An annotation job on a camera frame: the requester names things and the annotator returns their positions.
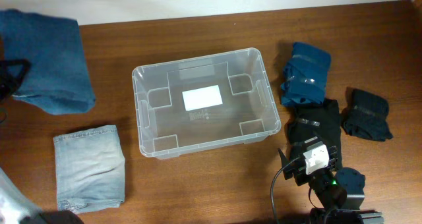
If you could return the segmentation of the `large black garment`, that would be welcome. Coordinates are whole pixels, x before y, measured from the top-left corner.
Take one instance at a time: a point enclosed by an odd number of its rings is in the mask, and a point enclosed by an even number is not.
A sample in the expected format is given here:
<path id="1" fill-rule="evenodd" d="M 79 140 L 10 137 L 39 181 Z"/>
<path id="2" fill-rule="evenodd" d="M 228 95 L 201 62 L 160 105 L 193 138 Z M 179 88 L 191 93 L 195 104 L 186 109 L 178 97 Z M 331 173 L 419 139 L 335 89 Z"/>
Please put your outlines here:
<path id="1" fill-rule="evenodd" d="M 319 136 L 327 148 L 337 148 L 335 171 L 342 165 L 341 128 L 342 118 L 338 102 L 325 99 L 321 105 L 304 104 L 294 107 L 295 119 L 287 124 L 287 139 L 293 145 L 304 142 L 314 136 Z"/>

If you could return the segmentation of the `dark blue jeans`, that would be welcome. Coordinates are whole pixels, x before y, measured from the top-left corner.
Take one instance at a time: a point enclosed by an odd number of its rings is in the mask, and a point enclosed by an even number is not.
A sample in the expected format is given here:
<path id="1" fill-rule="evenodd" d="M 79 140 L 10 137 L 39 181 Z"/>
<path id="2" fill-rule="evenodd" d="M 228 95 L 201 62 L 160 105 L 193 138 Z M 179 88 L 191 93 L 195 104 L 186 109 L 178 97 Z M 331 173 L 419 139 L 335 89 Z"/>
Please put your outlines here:
<path id="1" fill-rule="evenodd" d="M 6 60 L 31 64 L 15 100 L 51 115 L 87 113 L 95 106 L 76 20 L 2 10 L 1 39 Z"/>

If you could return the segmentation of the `teal taped garment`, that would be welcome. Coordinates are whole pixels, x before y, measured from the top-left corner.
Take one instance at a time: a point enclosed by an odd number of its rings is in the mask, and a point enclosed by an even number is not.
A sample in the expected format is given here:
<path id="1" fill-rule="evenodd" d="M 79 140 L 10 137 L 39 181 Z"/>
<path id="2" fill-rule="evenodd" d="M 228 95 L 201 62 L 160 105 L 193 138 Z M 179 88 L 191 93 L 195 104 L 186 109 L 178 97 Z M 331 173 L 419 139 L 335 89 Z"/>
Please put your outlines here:
<path id="1" fill-rule="evenodd" d="M 331 61 L 328 52 L 307 43 L 295 42 L 291 59 L 283 69 L 282 105 L 323 104 Z"/>

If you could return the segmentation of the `light blue jeans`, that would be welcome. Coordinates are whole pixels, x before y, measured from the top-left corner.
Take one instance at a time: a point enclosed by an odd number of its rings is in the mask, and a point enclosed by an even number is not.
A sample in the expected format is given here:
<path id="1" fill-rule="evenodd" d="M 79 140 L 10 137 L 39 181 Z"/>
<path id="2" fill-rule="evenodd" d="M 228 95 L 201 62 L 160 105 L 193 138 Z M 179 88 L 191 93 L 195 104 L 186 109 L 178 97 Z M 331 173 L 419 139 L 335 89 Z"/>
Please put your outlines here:
<path id="1" fill-rule="evenodd" d="M 115 125 L 53 138 L 57 209 L 75 214 L 125 201 L 125 157 Z"/>

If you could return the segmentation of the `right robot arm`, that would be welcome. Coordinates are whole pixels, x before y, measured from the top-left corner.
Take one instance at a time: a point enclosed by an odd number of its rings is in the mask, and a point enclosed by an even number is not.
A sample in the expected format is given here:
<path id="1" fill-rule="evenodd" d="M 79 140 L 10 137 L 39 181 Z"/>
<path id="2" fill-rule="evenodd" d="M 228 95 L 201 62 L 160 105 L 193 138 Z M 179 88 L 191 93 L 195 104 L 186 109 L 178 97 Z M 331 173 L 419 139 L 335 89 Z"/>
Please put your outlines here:
<path id="1" fill-rule="evenodd" d="M 336 146 L 314 136 L 294 143 L 289 157 L 281 150 L 278 153 L 282 166 L 276 174 L 286 180 L 293 178 L 297 186 L 307 184 L 324 211 L 360 209 L 365 199 L 365 176 L 349 167 L 337 167 L 340 159 Z"/>

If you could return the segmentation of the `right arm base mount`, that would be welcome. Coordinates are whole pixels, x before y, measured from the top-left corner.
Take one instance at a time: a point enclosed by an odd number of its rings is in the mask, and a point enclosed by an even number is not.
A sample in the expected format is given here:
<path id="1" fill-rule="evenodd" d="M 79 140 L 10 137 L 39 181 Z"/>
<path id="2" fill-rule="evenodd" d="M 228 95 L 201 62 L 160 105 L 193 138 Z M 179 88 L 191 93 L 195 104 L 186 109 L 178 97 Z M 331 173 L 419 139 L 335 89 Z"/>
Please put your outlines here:
<path id="1" fill-rule="evenodd" d="M 382 212 L 334 210 L 327 216 L 320 209 L 312 209 L 307 220 L 308 224 L 384 224 Z"/>

